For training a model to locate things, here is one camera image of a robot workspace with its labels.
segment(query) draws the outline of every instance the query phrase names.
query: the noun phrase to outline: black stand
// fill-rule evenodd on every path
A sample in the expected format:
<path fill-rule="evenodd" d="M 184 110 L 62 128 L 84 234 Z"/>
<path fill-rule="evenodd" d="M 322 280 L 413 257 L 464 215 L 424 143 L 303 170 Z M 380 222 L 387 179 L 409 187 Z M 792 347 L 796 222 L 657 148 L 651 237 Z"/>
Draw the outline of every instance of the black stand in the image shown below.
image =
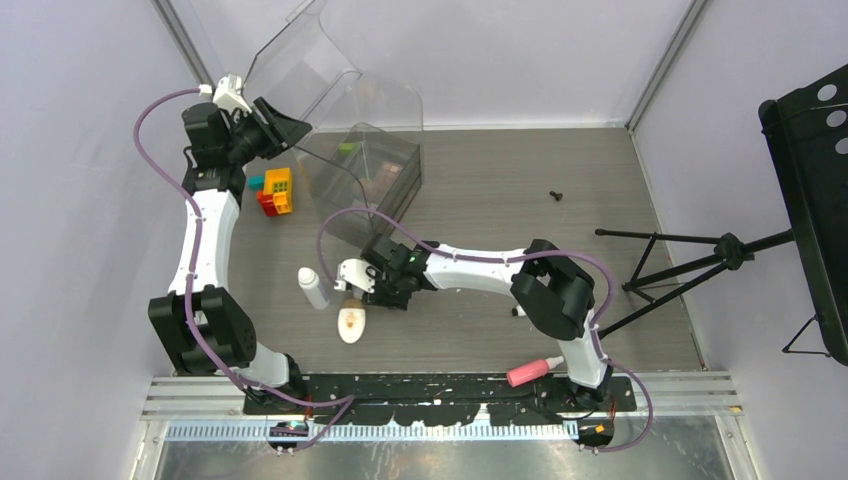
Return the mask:
<path fill-rule="evenodd" d="M 754 259 L 754 253 L 766 250 L 768 248 L 776 247 L 778 245 L 783 245 L 784 243 L 789 243 L 795 239 L 791 229 L 785 232 L 772 235 L 770 237 L 762 238 L 751 243 L 742 243 L 732 233 L 726 233 L 720 238 L 714 238 L 689 237 L 684 235 L 663 235 L 661 233 L 615 232 L 612 230 L 604 230 L 599 228 L 595 230 L 595 235 L 601 237 L 609 235 L 613 237 L 644 238 L 648 240 L 648 246 L 645 248 L 645 253 L 642 254 L 642 258 L 639 260 L 639 264 L 636 266 L 636 271 L 633 272 L 633 276 L 630 278 L 630 281 L 622 285 L 621 288 L 625 292 L 633 292 L 651 303 L 624 317 L 618 322 L 602 329 L 598 333 L 600 338 L 606 337 L 610 333 L 618 330 L 619 328 L 625 325 L 630 324 L 631 322 L 645 315 L 646 313 L 651 312 L 662 305 L 665 305 L 671 300 L 679 297 L 680 295 L 688 292 L 689 290 L 692 290 L 693 288 L 715 277 L 716 275 L 725 270 L 738 270 L 744 262 Z M 704 258 L 699 258 L 698 260 L 693 260 L 691 262 L 684 263 L 683 265 L 678 265 L 676 267 L 663 270 L 662 272 L 657 272 L 652 275 L 639 278 L 639 274 L 642 272 L 642 267 L 645 266 L 645 261 L 648 259 L 648 255 L 651 253 L 651 249 L 654 248 L 654 243 L 656 243 L 657 240 L 664 240 L 669 242 L 703 243 L 707 245 L 715 245 L 715 248 L 713 249 L 712 255 L 708 255 Z M 694 272 L 695 270 L 700 270 L 702 268 L 710 266 L 712 266 L 713 268 L 698 275 L 692 280 L 689 280 L 688 282 L 680 285 L 679 287 L 675 288 L 674 290 L 663 295 L 660 298 L 654 298 L 641 290 L 643 287 L 646 287 L 647 285 L 650 285 L 652 283 L 673 279 L 676 278 L 678 275 Z"/>

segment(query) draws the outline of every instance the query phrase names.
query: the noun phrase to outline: white wall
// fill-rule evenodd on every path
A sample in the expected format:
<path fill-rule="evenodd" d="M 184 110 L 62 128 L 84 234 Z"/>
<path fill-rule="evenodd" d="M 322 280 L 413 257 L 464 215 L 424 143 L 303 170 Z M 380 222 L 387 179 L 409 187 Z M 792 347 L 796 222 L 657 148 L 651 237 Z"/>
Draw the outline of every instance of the white wall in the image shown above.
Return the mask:
<path fill-rule="evenodd" d="M 150 378 L 169 368 L 146 308 L 173 275 L 184 222 L 132 126 L 195 82 L 147 0 L 2 10 L 0 476 L 114 480 Z M 173 172 L 187 101 L 143 133 Z"/>
<path fill-rule="evenodd" d="M 244 74 L 297 0 L 172 0 L 213 72 Z M 330 0 L 361 69 L 415 88 L 424 122 L 606 125 L 632 113 L 689 0 Z"/>
<path fill-rule="evenodd" d="M 637 131 L 666 231 L 750 241 L 789 227 L 757 107 L 848 62 L 846 22 L 844 0 L 713 2 Z M 848 368 L 780 352 L 813 314 L 795 245 L 686 302 L 709 363 L 733 374 L 766 478 L 845 478 Z M 822 348 L 817 329 L 800 346 Z"/>

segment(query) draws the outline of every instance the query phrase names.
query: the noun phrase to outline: white cap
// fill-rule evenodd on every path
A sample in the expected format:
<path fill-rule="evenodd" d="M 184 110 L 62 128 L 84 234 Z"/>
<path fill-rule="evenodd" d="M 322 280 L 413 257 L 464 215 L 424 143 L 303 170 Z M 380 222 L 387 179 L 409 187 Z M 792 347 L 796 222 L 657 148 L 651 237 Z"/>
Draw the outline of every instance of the white cap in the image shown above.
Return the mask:
<path fill-rule="evenodd" d="M 315 277 L 317 276 L 318 274 L 315 273 L 315 270 L 312 270 L 308 267 L 302 267 L 300 270 L 297 271 L 297 281 L 302 284 L 309 284 L 314 282 Z"/>

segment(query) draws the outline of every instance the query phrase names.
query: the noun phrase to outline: pink marker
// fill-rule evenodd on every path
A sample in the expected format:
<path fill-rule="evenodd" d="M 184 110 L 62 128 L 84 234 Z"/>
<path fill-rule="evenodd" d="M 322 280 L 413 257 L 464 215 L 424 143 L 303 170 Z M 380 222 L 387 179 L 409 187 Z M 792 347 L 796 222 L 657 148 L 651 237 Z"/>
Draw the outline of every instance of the pink marker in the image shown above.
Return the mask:
<path fill-rule="evenodd" d="M 540 358 L 532 362 L 513 368 L 506 374 L 506 380 L 510 387 L 517 387 L 539 377 L 545 376 L 552 368 L 556 368 L 565 359 L 562 357 Z"/>

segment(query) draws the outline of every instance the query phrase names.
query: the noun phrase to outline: clear plastic bin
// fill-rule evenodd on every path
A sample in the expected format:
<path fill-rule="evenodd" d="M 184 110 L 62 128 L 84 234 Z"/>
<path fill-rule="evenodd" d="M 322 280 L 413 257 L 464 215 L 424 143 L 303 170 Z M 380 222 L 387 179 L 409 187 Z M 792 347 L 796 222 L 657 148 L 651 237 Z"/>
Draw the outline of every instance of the clear plastic bin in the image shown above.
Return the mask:
<path fill-rule="evenodd" d="M 415 90 L 363 72 L 324 31 L 326 0 L 303 8 L 253 60 L 244 94 L 313 126 L 293 149 L 321 219 L 352 206 L 400 220 L 422 183 L 422 106 Z M 363 248 L 392 227 L 347 215 L 328 229 Z"/>

